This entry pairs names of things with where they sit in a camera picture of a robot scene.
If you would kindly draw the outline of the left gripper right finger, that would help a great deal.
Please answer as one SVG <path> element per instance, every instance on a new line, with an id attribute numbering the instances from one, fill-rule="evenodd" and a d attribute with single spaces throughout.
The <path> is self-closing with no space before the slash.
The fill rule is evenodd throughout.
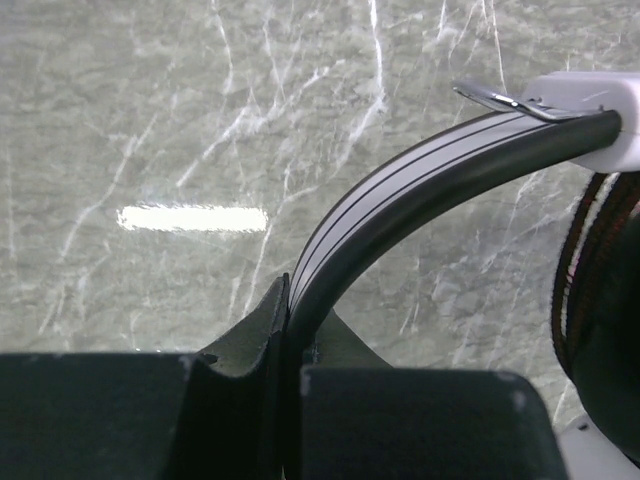
<path id="1" fill-rule="evenodd" d="M 302 479 L 565 479 L 546 406 L 508 371 L 392 367 L 335 314 L 300 374 Z"/>

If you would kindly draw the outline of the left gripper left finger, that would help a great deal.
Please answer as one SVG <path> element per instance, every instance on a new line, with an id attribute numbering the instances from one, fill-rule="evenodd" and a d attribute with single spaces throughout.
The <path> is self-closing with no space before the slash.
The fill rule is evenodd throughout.
<path id="1" fill-rule="evenodd" d="M 196 353 L 1 358 L 5 479 L 277 479 L 289 279 Z"/>

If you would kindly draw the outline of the white black headphones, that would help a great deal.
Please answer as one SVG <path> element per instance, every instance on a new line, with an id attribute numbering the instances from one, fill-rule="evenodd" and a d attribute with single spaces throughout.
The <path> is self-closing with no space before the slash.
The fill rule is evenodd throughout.
<path id="1" fill-rule="evenodd" d="M 294 270 L 287 346 L 300 359 L 347 288 L 392 246 L 464 201 L 570 161 L 591 171 L 555 274 L 556 357 L 585 415 L 560 436 L 576 479 L 639 475 L 639 77 L 553 72 L 523 98 L 469 81 L 487 113 L 397 155 L 325 216 Z"/>

